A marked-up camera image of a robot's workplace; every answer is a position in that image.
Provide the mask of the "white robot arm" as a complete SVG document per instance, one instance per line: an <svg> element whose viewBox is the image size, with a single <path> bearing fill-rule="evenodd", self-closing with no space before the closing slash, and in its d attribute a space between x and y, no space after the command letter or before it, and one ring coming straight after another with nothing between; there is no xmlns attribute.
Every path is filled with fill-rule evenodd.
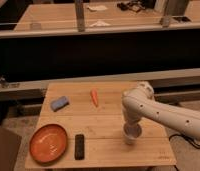
<svg viewBox="0 0 200 171"><path fill-rule="evenodd" d="M172 106L154 100L154 89L148 82L138 83L122 94L126 142L142 134L143 117L200 141L200 111Z"/></svg>

